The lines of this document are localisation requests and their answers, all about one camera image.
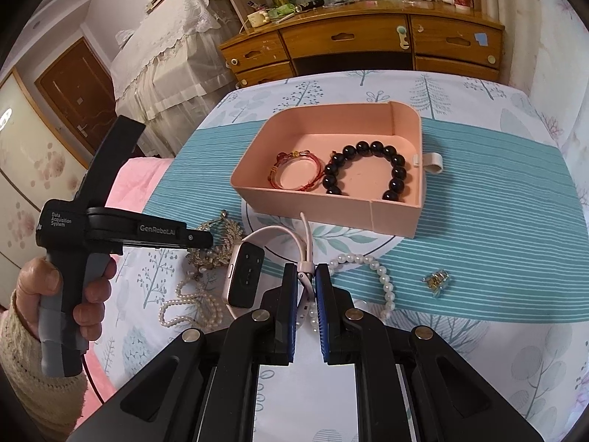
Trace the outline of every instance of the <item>black bead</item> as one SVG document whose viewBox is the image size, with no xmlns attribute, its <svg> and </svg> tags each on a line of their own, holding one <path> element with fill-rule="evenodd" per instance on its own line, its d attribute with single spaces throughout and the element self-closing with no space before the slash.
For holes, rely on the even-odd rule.
<svg viewBox="0 0 589 442">
<path fill-rule="evenodd" d="M 328 165 L 325 166 L 325 168 L 323 169 L 323 172 L 325 174 L 333 174 L 334 176 L 337 176 L 339 169 L 336 164 L 330 162 Z"/>
<path fill-rule="evenodd" d="M 331 188 L 328 189 L 328 194 L 336 194 L 338 196 L 341 196 L 342 190 L 340 188 L 338 188 L 337 186 L 332 186 Z"/>
<path fill-rule="evenodd" d="M 385 201 L 398 201 L 399 195 L 394 191 L 386 191 L 385 194 L 382 195 L 382 199 Z"/>
<path fill-rule="evenodd" d="M 332 156 L 332 163 L 334 163 L 338 168 L 341 168 L 346 163 L 346 158 L 343 154 L 337 152 Z"/>
<path fill-rule="evenodd" d="M 390 161 L 391 159 L 393 159 L 393 156 L 395 156 L 397 154 L 397 150 L 394 146 L 391 146 L 390 144 L 388 146 L 385 146 L 384 149 L 382 150 L 382 155 L 385 157 L 385 159 L 387 161 Z"/>
<path fill-rule="evenodd" d="M 405 158 L 402 157 L 400 154 L 397 154 L 395 156 L 393 156 L 393 158 L 391 159 L 391 164 L 393 166 L 405 166 Z"/>
<path fill-rule="evenodd" d="M 323 184 L 325 189 L 329 189 L 338 184 L 338 179 L 333 174 L 326 174 L 321 184 Z"/>
<path fill-rule="evenodd" d="M 346 159 L 354 159 L 356 157 L 356 149 L 351 144 L 346 146 L 343 149 L 342 153 L 343 153 L 343 157 Z"/>
<path fill-rule="evenodd" d="M 407 177 L 407 169 L 403 168 L 403 166 L 395 166 L 391 171 L 391 176 L 404 181 Z"/>
<path fill-rule="evenodd" d="M 401 194 L 405 189 L 405 183 L 399 178 L 393 178 L 391 181 L 389 181 L 389 189 L 396 192 L 397 194 Z"/>
<path fill-rule="evenodd" d="M 370 145 L 366 141 L 360 141 L 356 145 L 356 151 L 360 156 L 368 156 L 370 154 Z"/>
<path fill-rule="evenodd" d="M 382 143 L 380 141 L 373 141 L 372 144 L 370 145 L 370 152 L 374 156 L 382 156 L 383 149 L 385 149 L 385 147 L 382 145 Z"/>
</svg>

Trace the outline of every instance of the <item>silver bolt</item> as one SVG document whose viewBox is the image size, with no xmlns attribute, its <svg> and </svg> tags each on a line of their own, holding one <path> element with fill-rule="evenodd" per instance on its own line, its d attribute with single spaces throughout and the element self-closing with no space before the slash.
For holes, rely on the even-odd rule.
<svg viewBox="0 0 589 442">
<path fill-rule="evenodd" d="M 360 320 L 361 318 L 364 317 L 364 313 L 360 309 L 356 309 L 356 308 L 348 309 L 346 311 L 346 317 L 349 320 Z"/>
<path fill-rule="evenodd" d="M 258 309 L 251 313 L 251 318 L 256 322 L 264 322 L 270 319 L 270 313 L 266 309 Z"/>
<path fill-rule="evenodd" d="M 184 342 L 196 342 L 200 339 L 200 331 L 198 329 L 186 329 L 182 333 L 182 340 Z"/>
<path fill-rule="evenodd" d="M 423 339 L 424 341 L 429 341 L 432 337 L 434 337 L 434 331 L 430 329 L 428 326 L 419 326 L 415 328 L 415 335 L 419 339 Z"/>
</svg>

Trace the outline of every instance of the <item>blue sticker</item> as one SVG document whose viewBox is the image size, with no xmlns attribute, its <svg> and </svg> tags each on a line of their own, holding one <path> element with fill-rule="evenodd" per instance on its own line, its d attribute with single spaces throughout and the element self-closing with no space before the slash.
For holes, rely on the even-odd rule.
<svg viewBox="0 0 589 442">
<path fill-rule="evenodd" d="M 475 40 L 478 41 L 481 46 L 489 46 L 486 33 L 475 33 Z"/>
</svg>

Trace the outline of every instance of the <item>human hand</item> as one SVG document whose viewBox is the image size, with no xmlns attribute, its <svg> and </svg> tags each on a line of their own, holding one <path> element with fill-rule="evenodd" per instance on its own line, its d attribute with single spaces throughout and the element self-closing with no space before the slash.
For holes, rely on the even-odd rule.
<svg viewBox="0 0 589 442">
<path fill-rule="evenodd" d="M 111 295 L 111 279 L 117 264 L 111 259 L 104 276 L 90 282 L 84 291 L 87 302 L 74 308 L 74 320 L 82 336 L 95 341 L 102 333 L 104 303 Z M 54 296 L 62 284 L 60 272 L 41 257 L 29 261 L 18 275 L 16 310 L 25 329 L 39 339 L 39 303 L 41 296 Z"/>
</svg>

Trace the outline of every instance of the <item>knit sweater sleeve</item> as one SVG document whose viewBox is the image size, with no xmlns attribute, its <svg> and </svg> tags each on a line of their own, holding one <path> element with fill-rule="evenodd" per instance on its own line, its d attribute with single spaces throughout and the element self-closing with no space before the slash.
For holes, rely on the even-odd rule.
<svg viewBox="0 0 589 442">
<path fill-rule="evenodd" d="M 40 342 L 23 327 L 15 310 L 14 294 L 0 321 L 0 363 L 46 440 L 66 440 L 82 414 L 86 377 L 83 373 L 71 378 L 43 375 Z"/>
</svg>

